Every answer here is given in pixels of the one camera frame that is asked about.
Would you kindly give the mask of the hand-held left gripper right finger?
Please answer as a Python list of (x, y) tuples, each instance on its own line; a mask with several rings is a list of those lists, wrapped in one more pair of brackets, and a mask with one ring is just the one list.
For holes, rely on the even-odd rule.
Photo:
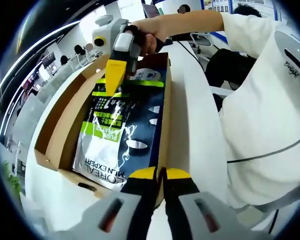
[(270, 240), (263, 231), (239, 223), (233, 209), (211, 193), (199, 191), (190, 174), (165, 173), (165, 210), (174, 240)]

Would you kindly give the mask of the person's right hand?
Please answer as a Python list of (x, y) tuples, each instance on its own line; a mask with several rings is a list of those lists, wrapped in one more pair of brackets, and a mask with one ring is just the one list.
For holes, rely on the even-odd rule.
[(138, 20), (125, 27), (125, 32), (136, 34), (136, 42), (140, 45), (140, 57), (156, 52), (157, 40), (164, 42), (168, 36), (167, 30), (159, 18)]

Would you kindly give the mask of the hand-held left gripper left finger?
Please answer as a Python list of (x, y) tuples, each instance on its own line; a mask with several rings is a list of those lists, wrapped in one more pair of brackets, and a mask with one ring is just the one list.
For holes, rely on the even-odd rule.
[(52, 233), (54, 240), (144, 240), (158, 197), (157, 168), (135, 171), (121, 191), (86, 209), (78, 224)]

